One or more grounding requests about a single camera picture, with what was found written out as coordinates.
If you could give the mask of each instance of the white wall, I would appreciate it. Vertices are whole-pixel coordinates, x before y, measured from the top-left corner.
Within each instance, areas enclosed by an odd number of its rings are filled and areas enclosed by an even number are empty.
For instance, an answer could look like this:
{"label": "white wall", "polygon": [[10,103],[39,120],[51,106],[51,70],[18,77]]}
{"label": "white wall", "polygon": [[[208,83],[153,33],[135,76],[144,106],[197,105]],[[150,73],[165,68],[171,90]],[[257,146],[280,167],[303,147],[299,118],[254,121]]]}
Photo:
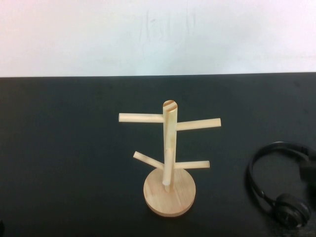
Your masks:
{"label": "white wall", "polygon": [[0,77],[316,71],[316,0],[0,0]]}

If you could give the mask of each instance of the wooden peg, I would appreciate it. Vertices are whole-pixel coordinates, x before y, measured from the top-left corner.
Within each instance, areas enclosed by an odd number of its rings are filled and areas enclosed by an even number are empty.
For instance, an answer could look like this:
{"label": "wooden peg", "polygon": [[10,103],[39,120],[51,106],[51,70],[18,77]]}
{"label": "wooden peg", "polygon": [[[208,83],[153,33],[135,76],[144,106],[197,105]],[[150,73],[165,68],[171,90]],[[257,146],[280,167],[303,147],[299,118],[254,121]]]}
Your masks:
{"label": "wooden peg", "polygon": [[160,122],[163,123],[162,115],[152,114],[118,114],[119,122]]}
{"label": "wooden peg", "polygon": [[204,120],[189,121],[189,122],[179,122],[177,123],[177,131],[201,129],[201,128],[208,128],[208,127],[220,127],[220,126],[221,126],[220,118],[204,119]]}
{"label": "wooden peg", "polygon": [[139,152],[135,152],[133,157],[135,159],[138,159],[138,160],[144,162],[144,163],[150,164],[153,167],[156,167],[158,169],[163,169],[163,166],[164,166],[163,163],[161,163],[153,158],[150,158],[146,155],[143,155]]}

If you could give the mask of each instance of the vertical wooden pole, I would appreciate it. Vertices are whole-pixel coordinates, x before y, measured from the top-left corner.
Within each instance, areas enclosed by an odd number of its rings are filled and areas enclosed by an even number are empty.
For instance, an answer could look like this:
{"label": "vertical wooden pole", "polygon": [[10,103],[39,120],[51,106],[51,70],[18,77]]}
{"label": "vertical wooden pole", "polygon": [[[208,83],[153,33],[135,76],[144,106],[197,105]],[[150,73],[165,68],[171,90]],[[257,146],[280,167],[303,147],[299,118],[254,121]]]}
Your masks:
{"label": "vertical wooden pole", "polygon": [[173,188],[174,164],[176,162],[178,105],[173,100],[164,102],[163,107],[164,169],[162,184],[167,192]]}

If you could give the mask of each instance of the round wooden base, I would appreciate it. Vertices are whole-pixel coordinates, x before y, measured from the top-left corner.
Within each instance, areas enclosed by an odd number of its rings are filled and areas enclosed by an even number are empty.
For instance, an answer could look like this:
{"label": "round wooden base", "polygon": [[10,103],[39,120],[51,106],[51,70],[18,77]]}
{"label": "round wooden base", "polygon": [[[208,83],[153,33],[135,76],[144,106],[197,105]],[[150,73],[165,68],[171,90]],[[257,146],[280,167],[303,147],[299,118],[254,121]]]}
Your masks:
{"label": "round wooden base", "polygon": [[174,170],[174,185],[170,192],[162,184],[161,169],[153,170],[144,183],[144,196],[149,208],[165,217],[180,216],[190,209],[196,196],[192,176],[184,169]]}

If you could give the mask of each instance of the wooden dowel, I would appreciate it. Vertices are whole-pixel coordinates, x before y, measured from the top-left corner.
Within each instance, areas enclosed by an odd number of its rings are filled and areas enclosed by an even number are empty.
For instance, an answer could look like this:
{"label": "wooden dowel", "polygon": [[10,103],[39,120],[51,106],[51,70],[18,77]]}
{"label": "wooden dowel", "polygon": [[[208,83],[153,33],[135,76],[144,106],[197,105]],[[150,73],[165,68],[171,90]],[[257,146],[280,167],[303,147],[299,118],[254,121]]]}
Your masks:
{"label": "wooden dowel", "polygon": [[164,170],[162,177],[162,184],[165,186],[169,186],[171,184],[171,175],[173,169],[173,158],[171,150],[166,151],[165,153],[165,162],[164,162]]}
{"label": "wooden dowel", "polygon": [[163,115],[119,113],[119,122],[163,122]]}
{"label": "wooden dowel", "polygon": [[220,126],[221,126],[221,119],[213,118],[213,119],[205,119],[205,120],[197,120],[197,121],[189,121],[189,122],[179,122],[177,123],[177,131],[200,129],[200,128],[207,128],[207,127],[220,127]]}
{"label": "wooden dowel", "polygon": [[173,100],[164,102],[163,107],[163,146],[164,169],[163,182],[167,192],[173,189],[174,164],[176,162],[178,105]]}
{"label": "wooden dowel", "polygon": [[206,161],[191,161],[191,162],[176,162],[174,164],[175,169],[200,169],[209,168],[210,163]]}
{"label": "wooden dowel", "polygon": [[163,167],[164,167],[163,163],[161,163],[153,158],[150,158],[146,155],[143,155],[139,152],[135,152],[133,157],[144,162],[144,163],[150,164],[151,166],[156,167],[158,169],[163,169]]}

